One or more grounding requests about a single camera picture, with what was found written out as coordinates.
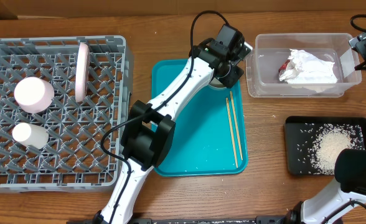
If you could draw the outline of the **grey saucer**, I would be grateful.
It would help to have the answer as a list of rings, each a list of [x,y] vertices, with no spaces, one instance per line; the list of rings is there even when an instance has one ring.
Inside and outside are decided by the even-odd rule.
[[[211,82],[208,84],[208,86],[211,89],[217,90],[217,91],[224,90],[227,88],[223,83],[218,81],[216,78],[212,79]]]

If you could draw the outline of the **wooden chopstick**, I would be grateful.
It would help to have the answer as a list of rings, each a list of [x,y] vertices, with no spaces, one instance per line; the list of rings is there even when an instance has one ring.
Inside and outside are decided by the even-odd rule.
[[[234,136],[233,126],[232,126],[230,103],[229,103],[229,100],[228,100],[227,97],[225,98],[225,101],[226,101],[226,106],[227,106],[228,123],[229,123],[229,128],[230,128],[230,136],[231,136],[231,140],[232,140],[232,148],[233,148],[233,156],[234,156],[234,160],[235,160],[235,167],[238,168],[238,159],[237,159],[237,152],[236,152],[236,147],[235,147],[235,136]]]
[[[232,109],[233,109],[233,118],[234,118],[234,123],[235,123],[236,134],[237,134],[237,141],[238,141],[240,159],[243,160],[241,139],[240,139],[240,133],[239,133],[239,129],[238,129],[238,120],[237,120],[237,114],[236,114],[236,111],[235,111],[235,102],[234,102],[234,99],[233,99],[232,91],[230,91],[230,99],[231,99],[231,104],[232,104]]]

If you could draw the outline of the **red snack wrapper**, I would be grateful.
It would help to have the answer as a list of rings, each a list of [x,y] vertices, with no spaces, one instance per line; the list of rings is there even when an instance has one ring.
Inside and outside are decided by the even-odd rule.
[[[290,63],[290,60],[285,61],[284,64],[282,64],[282,66],[280,66],[279,70],[278,70],[278,75],[279,75],[279,80],[283,81],[283,73],[286,71],[288,65]]]

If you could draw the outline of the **white napkin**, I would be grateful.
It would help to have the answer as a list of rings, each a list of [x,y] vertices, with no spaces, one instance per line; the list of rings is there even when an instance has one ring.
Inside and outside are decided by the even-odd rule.
[[[283,73],[283,81],[294,88],[306,88],[316,93],[328,89],[327,85],[336,84],[334,62],[317,58],[305,50],[291,49],[287,60],[290,63]]]

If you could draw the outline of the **pile of rice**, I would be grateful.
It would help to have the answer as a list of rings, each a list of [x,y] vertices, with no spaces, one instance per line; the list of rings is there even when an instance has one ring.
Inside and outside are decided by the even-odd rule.
[[[297,175],[332,175],[344,149],[364,150],[362,128],[356,124],[304,123],[294,143]]]

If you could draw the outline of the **large white plate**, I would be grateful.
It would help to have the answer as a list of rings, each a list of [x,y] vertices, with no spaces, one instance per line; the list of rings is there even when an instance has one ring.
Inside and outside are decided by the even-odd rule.
[[[88,68],[90,66],[90,51],[85,43],[80,43],[75,72],[75,100],[82,102],[87,93]]]

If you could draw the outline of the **white cup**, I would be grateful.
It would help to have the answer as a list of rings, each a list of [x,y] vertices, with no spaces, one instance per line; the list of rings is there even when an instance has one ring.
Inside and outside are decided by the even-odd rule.
[[[42,149],[49,140],[49,134],[44,127],[30,123],[15,125],[12,130],[12,137],[25,147],[34,146],[37,149]]]

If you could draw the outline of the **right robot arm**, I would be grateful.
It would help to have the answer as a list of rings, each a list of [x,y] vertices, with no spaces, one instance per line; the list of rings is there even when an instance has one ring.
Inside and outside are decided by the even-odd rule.
[[[363,62],[356,70],[366,71],[366,29],[349,41]],[[335,223],[353,208],[366,209],[366,149],[344,149],[337,158],[334,178],[316,196],[300,201],[278,223]]]

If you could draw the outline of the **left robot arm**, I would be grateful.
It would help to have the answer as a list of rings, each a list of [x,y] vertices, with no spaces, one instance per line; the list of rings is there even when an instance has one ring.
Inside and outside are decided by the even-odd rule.
[[[128,223],[146,177],[167,156],[176,119],[189,101],[205,86],[217,81],[233,87],[243,75],[238,63],[252,51],[244,35],[225,21],[216,38],[190,44],[185,67],[172,83],[147,103],[138,100],[128,119],[109,129],[100,141],[101,150],[122,163],[117,183],[94,223]]]

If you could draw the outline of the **grey dishwasher rack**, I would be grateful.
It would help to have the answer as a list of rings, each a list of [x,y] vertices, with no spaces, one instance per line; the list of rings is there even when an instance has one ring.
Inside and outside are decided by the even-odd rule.
[[[80,43],[90,51],[86,97],[75,100]],[[0,39],[0,192],[100,191],[112,189],[120,162],[100,147],[103,135],[126,120],[133,90],[134,57],[120,35]],[[55,91],[43,112],[29,114],[14,98],[26,77]],[[42,148],[15,141],[19,123],[42,126]]]

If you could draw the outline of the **clear plastic bin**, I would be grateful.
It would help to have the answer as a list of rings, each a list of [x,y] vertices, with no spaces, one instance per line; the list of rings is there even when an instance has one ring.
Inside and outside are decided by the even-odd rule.
[[[349,46],[348,33],[260,34],[246,59],[248,92],[254,98],[338,98],[362,82],[355,70],[359,56]],[[305,50],[317,58],[334,62],[337,83],[289,84],[279,80],[278,70],[290,50]]]

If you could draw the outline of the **teal plastic tray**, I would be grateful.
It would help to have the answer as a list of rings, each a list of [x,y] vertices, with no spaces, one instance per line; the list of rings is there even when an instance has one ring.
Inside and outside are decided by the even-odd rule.
[[[233,93],[243,160],[240,159],[230,99]],[[238,168],[235,167],[225,98],[230,103]],[[204,87],[189,101],[176,120],[169,153],[155,171],[163,177],[238,174],[248,164],[240,84],[213,90]]]

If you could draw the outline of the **black tray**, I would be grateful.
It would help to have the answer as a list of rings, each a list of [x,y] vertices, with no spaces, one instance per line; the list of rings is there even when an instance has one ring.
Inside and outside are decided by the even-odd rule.
[[[366,149],[366,118],[359,117],[318,117],[318,116],[290,116],[286,119],[284,124],[284,140],[286,146],[287,166],[289,173],[297,175],[295,172],[298,170],[295,165],[298,163],[294,160],[298,158],[298,153],[294,151],[294,143],[299,139],[299,126],[304,123],[332,123],[332,124],[358,124],[362,128],[362,134],[364,137],[364,146]]]

